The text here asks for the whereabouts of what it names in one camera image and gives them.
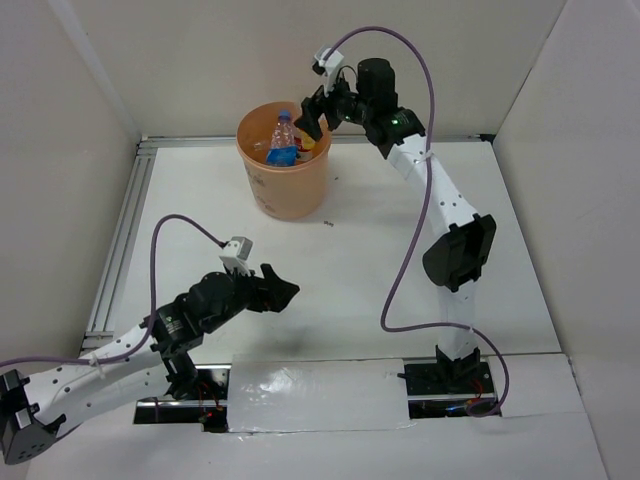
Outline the yellow label clear bottle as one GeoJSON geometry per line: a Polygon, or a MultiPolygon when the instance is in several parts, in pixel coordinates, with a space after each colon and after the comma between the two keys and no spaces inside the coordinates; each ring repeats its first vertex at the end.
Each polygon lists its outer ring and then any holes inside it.
{"type": "Polygon", "coordinates": [[[298,150],[304,154],[310,153],[315,148],[316,142],[304,131],[299,130],[297,136],[298,150]]]}

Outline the red label water bottle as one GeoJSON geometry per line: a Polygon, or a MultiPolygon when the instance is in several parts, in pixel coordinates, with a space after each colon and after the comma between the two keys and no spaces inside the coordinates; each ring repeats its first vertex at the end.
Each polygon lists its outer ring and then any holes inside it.
{"type": "Polygon", "coordinates": [[[295,135],[297,147],[297,159],[300,162],[307,162],[313,157],[315,141],[304,131],[298,131],[295,135]]]}

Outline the blue label crushed bottle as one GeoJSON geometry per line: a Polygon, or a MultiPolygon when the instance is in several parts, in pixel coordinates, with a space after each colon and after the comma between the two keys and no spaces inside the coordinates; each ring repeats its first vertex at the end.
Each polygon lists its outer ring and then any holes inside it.
{"type": "Polygon", "coordinates": [[[292,167],[297,159],[297,145],[292,115],[281,110],[273,130],[266,164],[273,167],[292,167]]]}

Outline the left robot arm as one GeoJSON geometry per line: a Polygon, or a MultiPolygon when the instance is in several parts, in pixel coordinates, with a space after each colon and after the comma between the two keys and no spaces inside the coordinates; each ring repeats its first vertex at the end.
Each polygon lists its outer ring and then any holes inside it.
{"type": "Polygon", "coordinates": [[[77,364],[1,377],[1,452],[7,465],[28,462],[93,417],[138,400],[193,395],[198,371],[189,356],[205,335],[239,313],[280,312],[299,293],[264,264],[262,273],[212,272],[141,324],[77,364]]]}

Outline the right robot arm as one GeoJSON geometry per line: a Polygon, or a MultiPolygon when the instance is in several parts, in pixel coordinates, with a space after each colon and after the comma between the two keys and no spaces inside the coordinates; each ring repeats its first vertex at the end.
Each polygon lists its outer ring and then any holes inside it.
{"type": "Polygon", "coordinates": [[[480,363],[473,333],[477,281],[496,233],[490,215],[480,215],[461,194],[427,146],[426,130],[416,114],[399,105],[395,72],[381,58],[361,61],[356,85],[342,73],[339,52],[322,50],[313,70],[324,85],[301,103],[298,129],[313,140],[322,137],[320,123],[329,130],[341,123],[361,126],[368,141],[405,181],[428,202],[424,215],[433,243],[422,256],[429,280],[437,286],[440,313],[446,327],[436,345],[436,379],[448,392],[460,391],[480,363]]]}

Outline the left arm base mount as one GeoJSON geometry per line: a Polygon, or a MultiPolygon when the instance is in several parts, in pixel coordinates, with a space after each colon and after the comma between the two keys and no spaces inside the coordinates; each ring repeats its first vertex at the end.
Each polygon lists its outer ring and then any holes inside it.
{"type": "Polygon", "coordinates": [[[185,397],[176,400],[165,395],[139,401],[133,424],[198,425],[203,432],[227,432],[231,365],[201,364],[196,369],[197,379],[185,397]]]}

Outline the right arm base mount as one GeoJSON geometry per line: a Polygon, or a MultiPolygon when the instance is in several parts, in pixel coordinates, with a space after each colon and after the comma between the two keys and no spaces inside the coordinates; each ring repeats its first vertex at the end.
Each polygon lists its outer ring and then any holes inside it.
{"type": "Polygon", "coordinates": [[[489,364],[482,361],[475,372],[445,381],[434,360],[405,362],[396,376],[404,382],[409,417],[413,420],[498,416],[493,408],[500,399],[489,364]]]}

